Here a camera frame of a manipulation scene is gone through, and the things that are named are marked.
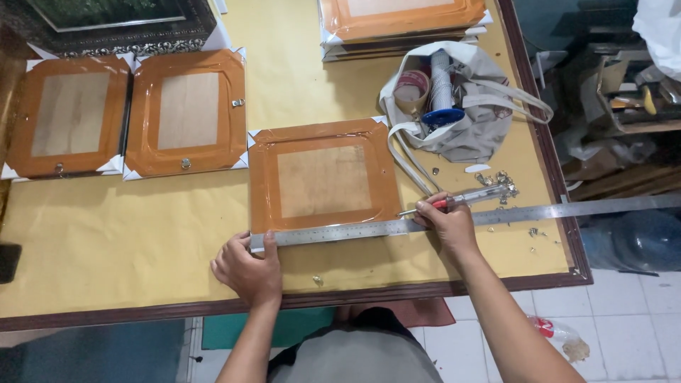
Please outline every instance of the wooden table edge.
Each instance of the wooden table edge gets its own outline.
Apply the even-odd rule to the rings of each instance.
[[[522,87],[528,93],[539,97],[532,69],[520,32],[516,17],[516,10],[512,0],[497,0],[499,12],[511,44],[513,60],[516,62]],[[535,107],[529,108],[536,117],[543,118],[543,113]],[[541,155],[549,174],[551,191],[555,200],[561,196],[568,196],[560,170],[560,164],[553,146],[553,140],[548,126],[530,123],[535,129]],[[574,217],[561,218],[565,238],[569,251],[574,259],[574,267],[568,273],[533,275],[526,277],[502,278],[506,287],[511,291],[536,290],[567,286],[582,286],[593,284],[593,277],[586,261],[584,246],[580,237],[577,219]],[[462,281],[427,282],[423,284],[405,284],[387,286],[383,288],[368,288],[361,290],[308,292],[299,294],[285,294],[282,309],[297,309],[304,307],[337,306],[357,303],[376,303],[398,301],[402,299],[434,298],[440,296],[466,295],[466,288]],[[22,331],[38,328],[63,328],[71,326],[92,326],[99,324],[114,324],[121,322],[135,322],[145,320],[164,320],[188,318],[193,316],[211,316],[228,313],[243,313],[248,307],[240,299],[226,301],[206,301],[158,305],[146,307],[128,307],[121,309],[105,309],[93,311],[76,311],[69,313],[54,313],[36,316],[19,316],[0,318],[0,331]]]

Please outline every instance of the ornate frame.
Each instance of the ornate frame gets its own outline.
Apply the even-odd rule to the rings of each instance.
[[[0,15],[2,21],[28,43],[60,57],[127,52],[153,56],[201,50],[217,26],[209,1],[178,1],[186,18],[182,21],[62,33],[56,32],[24,0],[0,0]]]

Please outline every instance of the bag handle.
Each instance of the bag handle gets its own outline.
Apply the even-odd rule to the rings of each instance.
[[[505,99],[503,97],[495,96],[495,95],[471,95],[471,96],[464,96],[464,99],[462,101],[462,107],[466,108],[469,106],[477,106],[477,105],[499,105],[503,106],[505,108],[514,110],[516,112],[519,112],[520,114],[525,115],[527,118],[530,120],[537,122],[537,123],[542,123],[542,124],[547,124],[551,119],[553,118],[553,110],[551,109],[548,104],[545,102],[541,101],[540,99],[536,98],[535,96],[531,95],[530,93],[527,93],[521,89],[518,88],[513,88],[513,87],[507,87],[505,85],[502,85],[498,82],[495,81],[490,81],[490,80],[469,80],[470,82],[478,85],[482,85],[485,87],[490,87],[496,91],[499,91],[505,95],[508,95],[509,97],[513,99],[518,99],[522,102],[526,102],[527,104],[533,105],[544,111],[544,114],[546,115],[546,120],[537,118],[533,116],[530,112],[525,110],[524,108],[521,108],[520,106],[516,105],[512,101]]]
[[[407,176],[421,189],[422,192],[424,192],[428,197],[432,196],[436,192],[441,192],[442,188],[440,185],[435,182],[434,179],[426,172],[426,169],[424,169],[423,166],[418,162],[416,157],[414,157],[414,154],[411,152],[411,149],[407,146],[407,143],[405,142],[405,139],[402,137],[402,134],[400,133],[402,130],[409,130],[413,132],[414,134],[420,132],[420,128],[417,126],[418,123],[400,123],[392,127],[390,131],[387,134],[387,147],[390,150],[390,153],[392,154],[392,157],[397,161],[397,164],[404,170],[405,173],[407,173]],[[397,141],[400,143],[400,146],[402,147],[403,151],[407,155],[407,157],[411,160],[411,162],[414,164],[414,166],[421,172],[421,174],[425,175],[426,178],[437,188],[436,192],[433,192],[430,190],[428,185],[424,182],[424,180],[421,178],[421,176],[414,171],[414,169],[407,163],[407,161],[400,155],[400,153],[397,152],[395,147],[392,146],[390,143],[390,137],[391,136],[396,136]]]

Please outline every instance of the steel ruler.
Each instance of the steel ruler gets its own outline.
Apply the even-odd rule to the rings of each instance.
[[[681,195],[647,196],[620,198],[614,200],[598,200],[586,202],[570,202],[564,204],[515,207],[504,210],[492,210],[473,213],[476,226],[506,224],[508,222],[536,221],[547,218],[577,217],[618,213],[645,209],[662,209],[681,206]],[[335,242],[343,239],[368,238],[406,234],[426,231],[425,227],[412,219],[396,219],[394,221],[365,222],[361,224],[339,224],[320,228],[288,230],[274,233],[278,246],[303,245],[305,243]],[[251,235],[252,251],[262,251],[263,234]]]

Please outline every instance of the tape roll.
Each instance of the tape roll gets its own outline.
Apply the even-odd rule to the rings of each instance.
[[[393,95],[395,104],[405,114],[415,114],[428,100],[430,79],[420,70],[408,70],[397,79]]]

